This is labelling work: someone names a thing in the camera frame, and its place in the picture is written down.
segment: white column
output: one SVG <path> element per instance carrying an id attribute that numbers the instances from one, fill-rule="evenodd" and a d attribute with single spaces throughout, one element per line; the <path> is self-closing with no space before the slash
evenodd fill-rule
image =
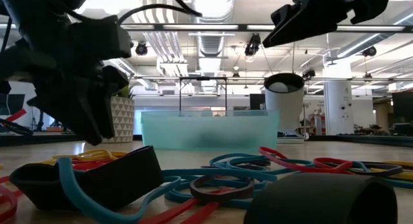
<path id="1" fill-rule="evenodd" d="M 325 77 L 351 77 L 350 62 L 335 61 L 334 65 L 325 63 Z M 326 81 L 324 100 L 327 135 L 353 134 L 352 89 L 350 81 Z"/>

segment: clear plastic container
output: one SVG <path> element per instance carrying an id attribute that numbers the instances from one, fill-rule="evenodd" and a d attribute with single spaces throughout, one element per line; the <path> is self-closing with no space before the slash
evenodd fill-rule
<path id="1" fill-rule="evenodd" d="M 142 112 L 144 145 L 162 150 L 251 151 L 276 148 L 275 110 Z"/>

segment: white ball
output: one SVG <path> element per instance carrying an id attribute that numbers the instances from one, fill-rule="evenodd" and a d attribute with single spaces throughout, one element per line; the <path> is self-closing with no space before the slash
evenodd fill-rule
<path id="1" fill-rule="evenodd" d="M 273 92 L 288 92 L 288 87 L 281 82 L 275 82 L 270 85 L 269 89 Z"/>

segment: wooden floor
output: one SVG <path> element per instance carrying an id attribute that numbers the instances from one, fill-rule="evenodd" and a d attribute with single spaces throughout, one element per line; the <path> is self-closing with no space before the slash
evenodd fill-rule
<path id="1" fill-rule="evenodd" d="M 140 142 L 121 145 L 101 145 L 92 147 L 82 142 L 78 143 L 53 143 L 47 145 L 32 145 L 23 147 L 0 148 L 0 176 L 9 175 L 14 169 L 25 163 L 37 162 L 59 154 L 78 154 L 86 150 L 107 148 L 116 151 L 131 151 L 141 147 Z M 313 159 L 317 157 L 333 157 L 357 161 L 383 161 L 402 160 L 413 161 L 413 148 L 387 147 L 379 145 L 366 145 L 342 142 L 308 142 L 304 145 L 280 145 L 278 149 L 287 157 L 294 159 Z M 207 165 L 208 161 L 222 152 L 183 152 L 183 151 L 157 151 L 158 160 L 163 169 L 167 168 L 199 168 Z M 413 219 L 413 190 L 396 188 L 398 196 L 399 223 L 412 223 Z M 139 209 L 137 200 L 121 212 L 133 214 Z M 164 198 L 158 198 L 150 205 L 145 217 L 152 216 L 176 205 Z M 194 211 L 190 210 L 171 223 L 181 223 Z M 236 209 L 219 209 L 215 211 L 205 223 L 242 223 L 245 211 Z M 17 216 L 8 223 L 94 223 L 77 212 L 42 212 L 36 210 L 26 198 L 19 199 Z"/>

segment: white geometric planter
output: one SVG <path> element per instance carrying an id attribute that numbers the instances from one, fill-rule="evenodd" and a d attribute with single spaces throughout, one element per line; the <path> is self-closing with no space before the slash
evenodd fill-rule
<path id="1" fill-rule="evenodd" d="M 130 143 L 134 140 L 135 101 L 124 97 L 110 100 L 115 136 L 103 143 Z"/>

